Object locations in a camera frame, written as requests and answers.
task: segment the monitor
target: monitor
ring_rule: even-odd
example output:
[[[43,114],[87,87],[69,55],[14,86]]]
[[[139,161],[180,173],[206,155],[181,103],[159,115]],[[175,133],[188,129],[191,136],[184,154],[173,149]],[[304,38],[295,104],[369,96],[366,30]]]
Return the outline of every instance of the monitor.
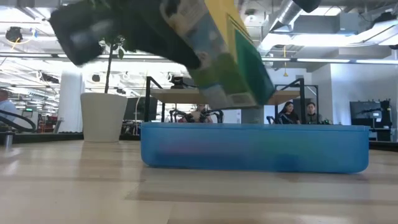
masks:
[[[24,111],[22,112],[22,116],[23,116],[24,118],[32,118],[32,117],[33,117],[33,111],[29,111],[28,109],[27,109],[27,110],[24,110]]]
[[[350,102],[349,107],[351,110],[352,119],[381,119],[381,104],[376,101],[367,102]]]
[[[136,105],[138,98],[128,98],[126,112],[124,113],[125,120],[134,120],[136,119]],[[143,121],[145,113],[145,97],[141,97],[139,99],[137,105],[137,120]],[[157,114],[157,100],[154,97],[149,98],[149,120],[156,120]]]

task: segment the cardboard box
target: cardboard box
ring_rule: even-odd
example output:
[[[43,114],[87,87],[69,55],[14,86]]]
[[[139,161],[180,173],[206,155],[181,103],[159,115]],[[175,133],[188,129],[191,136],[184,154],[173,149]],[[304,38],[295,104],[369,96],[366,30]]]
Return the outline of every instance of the cardboard box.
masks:
[[[274,85],[233,0],[163,0],[160,12],[200,59],[188,71],[212,109],[267,103]]]

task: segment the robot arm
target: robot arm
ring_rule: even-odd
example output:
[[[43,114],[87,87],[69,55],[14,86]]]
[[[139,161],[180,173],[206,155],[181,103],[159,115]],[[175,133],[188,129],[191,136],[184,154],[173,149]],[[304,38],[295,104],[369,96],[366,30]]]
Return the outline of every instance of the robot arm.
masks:
[[[50,23],[62,49],[75,65],[82,65],[103,52],[98,43],[122,35],[126,50],[141,50],[165,57],[187,68],[200,67],[194,51],[175,33],[160,12],[159,0],[108,1],[111,8],[94,8],[88,1],[61,7]]]
[[[215,115],[217,117],[217,123],[222,123],[224,121],[224,113],[222,110],[202,111],[200,121],[202,123],[205,123],[205,120],[208,119],[211,115]]]
[[[192,114],[186,114],[186,113],[176,110],[176,109],[170,111],[171,122],[173,122],[173,116],[174,116],[175,122],[178,122],[177,115],[182,116],[182,119],[184,119],[185,122],[188,122],[188,123],[195,122],[195,119],[193,118]]]

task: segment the desk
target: desk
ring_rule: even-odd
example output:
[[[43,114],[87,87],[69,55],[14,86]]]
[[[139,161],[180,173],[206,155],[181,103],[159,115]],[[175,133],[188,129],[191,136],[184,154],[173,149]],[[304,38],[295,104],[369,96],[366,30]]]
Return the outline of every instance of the desk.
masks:
[[[1,152],[2,223],[398,223],[398,153],[356,175],[155,169],[139,142],[14,145]]]
[[[151,88],[152,83],[155,86],[157,86],[159,89]],[[289,87],[299,87],[300,91],[285,90],[286,88]],[[301,100],[302,114],[303,114],[302,121],[305,121],[304,88],[305,88],[304,79],[299,78],[293,83],[286,85],[280,91],[276,91],[274,95],[271,97],[271,99],[269,99],[268,105],[275,105],[275,111],[277,111],[277,105],[300,97],[300,99],[302,99]],[[207,104],[206,98],[200,93],[198,89],[163,89],[152,77],[147,77],[144,122],[149,121],[149,98],[151,95],[157,100],[162,102],[162,122],[164,122],[165,119],[164,114],[165,114],[166,103]]]
[[[152,89],[150,94],[163,103],[207,104],[206,98],[198,89]],[[299,91],[277,91],[267,105],[279,105],[299,96]]]

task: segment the person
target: person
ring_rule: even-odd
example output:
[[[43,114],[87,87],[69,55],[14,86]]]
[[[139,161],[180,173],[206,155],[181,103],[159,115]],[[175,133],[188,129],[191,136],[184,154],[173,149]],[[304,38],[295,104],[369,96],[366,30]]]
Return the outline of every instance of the person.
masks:
[[[6,90],[0,90],[0,110],[10,113],[17,113],[17,108],[15,107],[15,105],[10,100],[8,100],[8,91]],[[0,116],[8,119],[9,121],[15,120],[15,117],[11,115],[0,113]]]
[[[317,114],[317,106],[315,103],[307,104],[307,123],[308,124],[318,124],[322,121],[322,115]]]
[[[206,105],[197,105],[197,108],[195,111],[192,111],[190,114],[193,116],[193,119],[195,120],[195,123],[201,123],[200,117],[203,111],[206,110]],[[179,120],[179,123],[186,123],[187,120],[185,118],[181,118]],[[204,123],[212,123],[213,120],[211,117],[207,116],[204,120]]]
[[[279,124],[300,124],[299,116],[294,112],[292,102],[286,102],[284,108],[278,115]]]

